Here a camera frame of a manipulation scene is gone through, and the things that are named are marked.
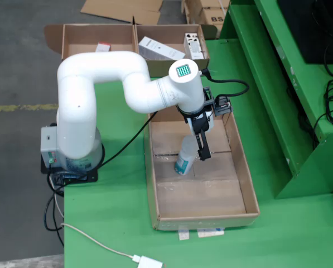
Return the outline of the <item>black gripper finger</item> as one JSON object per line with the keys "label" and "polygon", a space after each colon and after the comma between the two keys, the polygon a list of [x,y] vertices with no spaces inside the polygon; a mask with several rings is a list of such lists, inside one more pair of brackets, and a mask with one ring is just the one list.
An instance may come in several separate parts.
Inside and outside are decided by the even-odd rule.
{"label": "black gripper finger", "polygon": [[197,145],[199,147],[198,154],[201,161],[211,158],[209,146],[207,143],[206,135],[204,130],[201,130],[199,133],[195,134]]}

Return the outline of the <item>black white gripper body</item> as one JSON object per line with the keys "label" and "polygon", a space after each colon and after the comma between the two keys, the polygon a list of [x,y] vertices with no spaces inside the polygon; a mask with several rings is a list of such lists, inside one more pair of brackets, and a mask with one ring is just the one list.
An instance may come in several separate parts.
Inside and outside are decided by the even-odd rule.
{"label": "black white gripper body", "polygon": [[186,113],[181,109],[178,109],[178,111],[182,114],[185,122],[189,125],[193,136],[200,134],[201,130],[207,132],[214,127],[213,108],[211,105],[204,106],[195,113]]}

